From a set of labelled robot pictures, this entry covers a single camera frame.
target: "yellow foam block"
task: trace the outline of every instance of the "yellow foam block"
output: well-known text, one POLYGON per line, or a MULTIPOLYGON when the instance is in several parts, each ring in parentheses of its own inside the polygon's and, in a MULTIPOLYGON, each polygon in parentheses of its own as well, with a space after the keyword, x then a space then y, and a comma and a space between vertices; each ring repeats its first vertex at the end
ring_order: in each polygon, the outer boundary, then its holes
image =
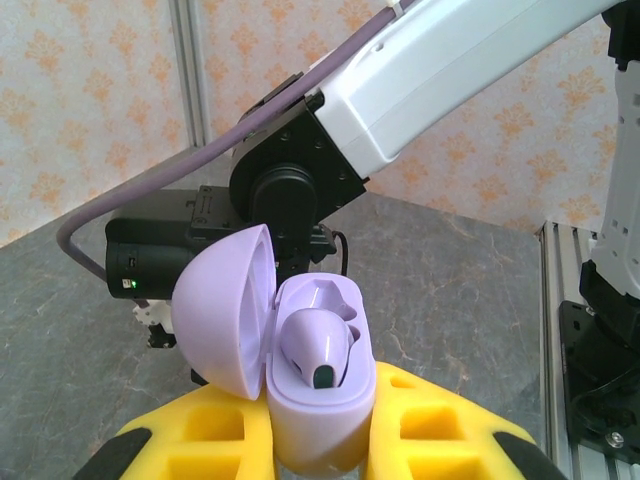
POLYGON ((207 385, 128 423, 152 435, 123 480, 275 480, 271 421, 256 401, 207 385))
POLYGON ((386 363, 377 363, 366 480, 521 480, 493 438, 522 428, 386 363))

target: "wireless earbud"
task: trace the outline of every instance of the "wireless earbud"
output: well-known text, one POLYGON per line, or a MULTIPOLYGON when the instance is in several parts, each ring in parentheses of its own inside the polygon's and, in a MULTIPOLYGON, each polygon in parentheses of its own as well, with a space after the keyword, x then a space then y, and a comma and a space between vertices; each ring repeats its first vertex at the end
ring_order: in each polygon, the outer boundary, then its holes
POLYGON ((330 310, 304 308, 287 317, 280 332, 282 353, 312 388, 340 385, 347 370, 353 335, 330 310))

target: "open case lid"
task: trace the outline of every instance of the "open case lid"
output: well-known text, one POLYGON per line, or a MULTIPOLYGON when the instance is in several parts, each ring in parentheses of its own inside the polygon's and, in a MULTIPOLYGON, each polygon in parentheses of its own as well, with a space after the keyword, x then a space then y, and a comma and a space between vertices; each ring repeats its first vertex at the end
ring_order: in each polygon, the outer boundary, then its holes
POLYGON ((230 235, 184 269, 171 299, 180 351, 210 384, 255 400, 263 381, 265 327, 276 293, 266 225, 230 235))

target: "purple cable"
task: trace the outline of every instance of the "purple cable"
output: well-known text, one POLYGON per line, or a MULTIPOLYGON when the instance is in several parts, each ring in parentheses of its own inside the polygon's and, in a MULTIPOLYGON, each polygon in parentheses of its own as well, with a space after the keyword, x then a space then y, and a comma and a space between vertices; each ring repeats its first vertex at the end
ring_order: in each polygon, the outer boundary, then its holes
MULTIPOLYGON (((407 8, 413 2, 414 0, 402 0, 400 4, 403 8, 407 8)), ((382 9, 351 35, 342 45, 331 52, 331 54, 314 69, 306 75, 303 75, 289 88, 275 96, 262 108, 240 121, 209 145, 204 146, 183 161, 167 166, 140 183, 135 183, 134 181, 134 183, 130 185, 121 185, 79 207, 62 224, 56 234, 56 241, 62 251, 96 277, 106 282, 107 274, 105 269, 71 241, 71 236, 80 229, 80 227, 128 202, 166 187, 212 160, 215 160, 218 156, 233 148, 251 132, 262 128, 269 120, 285 110, 289 105, 292 105, 300 97, 306 95, 309 90, 318 85, 355 55, 358 50, 366 45, 367 42, 395 18, 396 15, 392 8, 386 7, 382 9)), ((136 303, 141 307, 148 305, 146 301, 137 301, 136 303)))

